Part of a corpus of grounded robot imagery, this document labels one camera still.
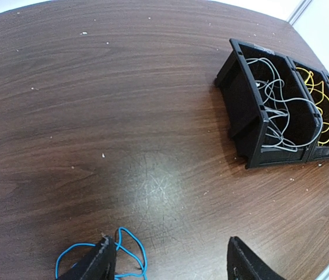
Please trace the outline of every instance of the wire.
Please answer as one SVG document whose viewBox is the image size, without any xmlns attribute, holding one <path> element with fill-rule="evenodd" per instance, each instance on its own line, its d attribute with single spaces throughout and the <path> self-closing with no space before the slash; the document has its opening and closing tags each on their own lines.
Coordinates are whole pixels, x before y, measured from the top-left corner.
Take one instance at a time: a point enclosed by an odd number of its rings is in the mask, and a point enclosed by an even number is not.
<svg viewBox="0 0 329 280">
<path fill-rule="evenodd" d="M 312 71 L 308 71 L 307 69 L 304 69 L 302 67 L 297 67 L 297 69 L 307 73 L 308 76 L 304 80 L 304 84 L 307 86 L 307 89 L 309 90 L 310 94 L 312 95 L 313 92 L 317 92 L 317 93 L 321 94 L 320 101 L 315 103 L 315 105 L 317 106 L 317 109 L 319 110 L 320 115 L 323 118 L 323 109 L 319 107 L 319 104 L 321 104 L 324 101 L 324 99 L 326 99 L 329 102 L 329 97 L 326 96 L 326 94 L 324 93 L 324 81 L 322 80 L 321 82 L 315 84 L 314 79 L 313 79 L 314 73 Z M 321 86 L 321 90 L 316 89 L 315 86 Z M 328 131 L 329 131 L 329 122 L 323 121 L 323 130 L 321 133 L 323 134 Z M 323 146 L 327 143 L 329 143 L 329 138 L 326 141 L 321 141 L 320 139 L 318 140 L 318 145 Z"/>
<path fill-rule="evenodd" d="M 129 256 L 131 256 L 132 258 L 134 258 L 137 263 L 140 266 L 141 269 L 141 274 L 135 274 L 135 273 L 126 273 L 126 274 L 116 274 L 114 279 L 115 280 L 120 280 L 120 278 L 123 277 L 128 277 L 128 276 L 132 276 L 132 277 L 143 277 L 144 280 L 148 280 L 146 277 L 146 271 L 148 270 L 148 260 L 146 258 L 146 252 L 145 252 L 145 248 L 142 245 L 142 243 L 140 242 L 140 240 L 133 234 L 131 233 L 128 229 L 126 229 L 125 227 L 119 227 L 117 229 L 118 232 L 118 242 L 115 242 L 115 246 L 116 246 L 116 250 L 118 251 L 119 249 L 121 249 L 123 252 L 127 253 Z M 129 236 L 132 237 L 133 240 L 136 241 L 137 245 L 139 246 L 141 253 L 142 253 L 142 258 L 143 258 L 143 263 L 141 262 L 141 260 L 132 252 L 130 252 L 128 249 L 126 249 L 125 247 L 123 247 L 122 242 L 123 242 L 123 237 L 122 237 L 122 232 L 127 233 Z M 95 247 L 96 245 L 93 243 L 75 243 L 74 245 L 70 246 L 69 248 L 67 248 L 65 251 L 63 251 L 59 257 L 57 258 L 57 261 L 55 262 L 55 278 L 58 279 L 58 270 L 60 268 L 60 262 L 61 259 L 64 255 L 66 255 L 68 252 L 70 252 L 72 249 L 76 248 L 76 247 L 80 247 L 80 246 L 87 246 L 87 247 Z"/>
<path fill-rule="evenodd" d="M 314 141 L 316 141 L 316 139 L 321 134 L 321 129 L 323 127 L 322 119 L 321 119 L 321 125 L 320 125 L 319 131 L 317 132 L 316 136 L 308 143 L 305 143 L 302 145 L 296 145 L 292 141 L 286 139 L 284 137 L 284 133 L 288 129 L 290 119 L 291 119 L 289 109 L 286 105 L 287 102 L 292 102 L 292 101 L 297 100 L 297 101 L 304 101 L 304 102 L 310 103 L 310 105 L 314 107 L 315 111 L 317 111 L 317 112 L 319 112 L 319 114 L 321 114 L 319 109 L 317 108 L 317 106 L 312 101 L 307 100 L 305 98 L 295 97 L 295 98 L 291 98 L 291 99 L 284 99 L 284 94 L 282 92 L 282 88 L 285 86 L 285 82 L 280 78 L 279 72 L 277 71 L 276 67 L 273 65 L 273 63 L 268 58 L 264 58 L 264 57 L 263 58 L 248 58 L 248 59 L 246 59 L 246 61 L 247 61 L 248 65 L 254 64 L 256 62 L 262 62 L 266 66 L 269 67 L 269 69 L 271 70 L 271 73 L 272 73 L 271 82 L 263 81 L 263 80 L 255 81 L 259 90 L 264 89 L 265 99 L 263 100 L 263 105 L 265 106 L 264 108 L 265 108 L 266 112 L 271 115 L 268 118 L 270 122 L 267 127 L 267 130 L 269 130 L 269 132 L 266 133 L 266 137 L 277 140 L 277 143 L 272 144 L 272 145 L 263 144 L 262 148 L 278 148 L 278 149 L 282 149 L 282 150 L 289 151 L 289 152 L 297 152 L 298 148 L 305 147 L 307 145 L 310 145 Z M 275 96 L 275 92 L 274 92 L 275 88 L 279 89 L 280 99 L 277 99 Z M 270 108 L 266 105 L 266 103 L 269 100 L 273 102 L 274 108 Z M 281 106 L 284 106 L 284 108 L 278 108 L 278 104 L 281 104 Z M 283 129 L 279 129 L 277 127 L 276 123 L 274 122 L 274 119 L 280 118 L 280 117 L 286 118 L 286 123 L 285 123 L 285 126 Z"/>
<path fill-rule="evenodd" d="M 126 273 L 126 274 L 120 274 L 120 275 L 116 275 L 115 276 L 115 280 L 118 280 L 119 278 L 122 278 L 122 277 L 128 277 L 128 276 L 133 276 L 133 277 L 143 277 L 144 280 L 148 280 L 147 277 L 146 277 L 146 270 L 148 269 L 148 260 L 146 259 L 146 252 L 145 252 L 145 248 L 144 246 L 142 245 L 142 243 L 140 242 L 140 240 L 133 234 L 131 233 L 128 229 L 126 229 L 125 227 L 119 227 L 118 228 L 118 236 L 119 236 L 119 241 L 118 243 L 115 243 L 115 245 L 117 246 L 117 251 L 119 249 L 122 249 L 124 252 L 126 252 L 128 255 L 130 255 L 131 257 L 133 257 L 137 262 L 138 264 L 140 265 L 140 268 L 141 268 L 141 274 L 135 274 L 135 273 Z M 122 231 L 123 232 L 126 232 L 128 233 L 129 236 L 132 237 L 133 240 L 136 241 L 137 245 L 140 247 L 140 250 L 141 250 L 141 253 L 142 253 L 142 258 L 143 258 L 143 263 L 141 263 L 140 259 L 135 256 L 134 254 L 132 254 L 129 250 L 127 250 L 126 248 L 124 248 L 122 246 Z"/>
<path fill-rule="evenodd" d="M 71 245 L 70 247 L 68 247 L 65 251 L 63 251 L 59 257 L 57 258 L 57 261 L 55 262 L 55 278 L 58 279 L 58 270 L 60 268 L 60 262 L 61 259 L 64 255 L 66 255 L 68 252 L 70 252 L 72 249 L 76 248 L 76 247 L 80 247 L 80 246 L 86 246 L 86 247 L 95 247 L 96 245 L 93 243 L 75 243 L 74 245 Z"/>
</svg>

